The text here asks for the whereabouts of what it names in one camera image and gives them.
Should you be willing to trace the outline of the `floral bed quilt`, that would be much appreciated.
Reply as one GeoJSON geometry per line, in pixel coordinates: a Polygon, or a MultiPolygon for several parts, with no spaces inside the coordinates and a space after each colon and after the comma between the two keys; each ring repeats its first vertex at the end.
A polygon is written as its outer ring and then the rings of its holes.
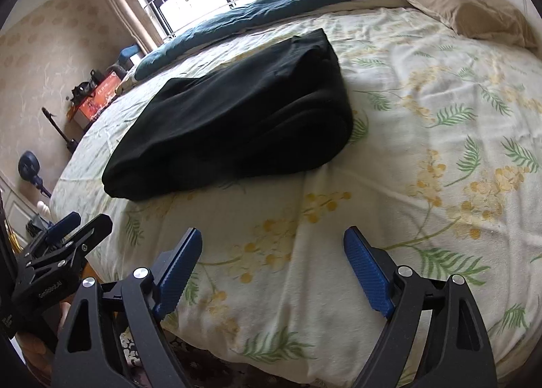
{"type": "Polygon", "coordinates": [[[541,62],[410,8],[283,22],[182,58],[120,97],[85,134],[50,209],[111,217],[89,257],[105,281],[199,229],[202,256],[164,328],[225,361],[324,387],[354,382],[384,325],[343,252],[357,226],[424,277],[465,278],[506,380],[541,336],[541,62]],[[107,160],[169,79],[315,29],[333,45],[354,114],[333,161],[139,203],[105,193],[107,160]]]}

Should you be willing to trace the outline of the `black studded pants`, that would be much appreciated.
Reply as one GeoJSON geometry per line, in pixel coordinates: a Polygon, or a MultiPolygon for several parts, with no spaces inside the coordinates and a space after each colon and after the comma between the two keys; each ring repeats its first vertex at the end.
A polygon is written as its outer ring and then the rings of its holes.
{"type": "Polygon", "coordinates": [[[114,198],[142,201],[225,180],[307,172],[347,145],[354,119],[322,29],[199,78],[173,78],[113,151],[114,198]]]}

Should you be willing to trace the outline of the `black stick vacuum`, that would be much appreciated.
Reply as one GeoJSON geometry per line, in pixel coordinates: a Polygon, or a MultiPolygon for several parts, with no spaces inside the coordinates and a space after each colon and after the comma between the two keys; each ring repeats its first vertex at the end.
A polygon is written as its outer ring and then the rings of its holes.
{"type": "Polygon", "coordinates": [[[57,125],[57,123],[54,120],[54,116],[49,110],[47,110],[46,107],[41,108],[41,112],[46,117],[46,119],[49,121],[49,123],[53,126],[53,129],[55,129],[61,138],[64,140],[67,150],[73,154],[77,148],[78,141],[74,138],[68,138],[67,135],[62,131],[62,129],[57,125]]]}

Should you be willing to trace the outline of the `black bag on box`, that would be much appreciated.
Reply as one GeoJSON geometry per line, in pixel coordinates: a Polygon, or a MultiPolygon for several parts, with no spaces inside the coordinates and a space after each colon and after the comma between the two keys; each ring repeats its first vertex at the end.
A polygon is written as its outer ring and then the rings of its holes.
{"type": "Polygon", "coordinates": [[[100,85],[105,80],[105,76],[102,72],[93,69],[90,72],[90,79],[88,81],[83,81],[79,85],[75,85],[72,89],[72,97],[70,102],[78,107],[87,97],[93,96],[94,91],[97,89],[97,86],[100,85]]]}

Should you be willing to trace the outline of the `beige pillow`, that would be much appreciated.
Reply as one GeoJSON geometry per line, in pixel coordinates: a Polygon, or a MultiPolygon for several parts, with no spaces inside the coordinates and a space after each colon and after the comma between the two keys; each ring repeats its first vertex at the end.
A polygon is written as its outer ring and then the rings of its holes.
{"type": "Polygon", "coordinates": [[[523,13],[506,0],[407,0],[458,35],[534,50],[535,35],[523,13]]]}

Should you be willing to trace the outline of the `red cardboard box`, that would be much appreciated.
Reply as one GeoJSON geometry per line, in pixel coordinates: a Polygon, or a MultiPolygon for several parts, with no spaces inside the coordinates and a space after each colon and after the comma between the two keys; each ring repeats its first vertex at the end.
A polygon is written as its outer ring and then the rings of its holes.
{"type": "Polygon", "coordinates": [[[70,107],[66,117],[74,121],[80,128],[85,129],[95,122],[103,110],[114,100],[116,89],[121,79],[115,72],[107,75],[105,80],[97,86],[93,94],[86,97],[78,107],[70,107]]]}

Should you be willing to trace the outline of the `blue storage box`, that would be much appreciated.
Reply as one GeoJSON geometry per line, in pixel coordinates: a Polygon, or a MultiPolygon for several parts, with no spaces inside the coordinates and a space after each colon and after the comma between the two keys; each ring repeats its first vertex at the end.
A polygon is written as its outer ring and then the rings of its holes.
{"type": "Polygon", "coordinates": [[[143,57],[144,53],[140,46],[138,44],[133,44],[120,51],[118,64],[124,69],[129,70],[134,65],[137,65],[143,57]]]}

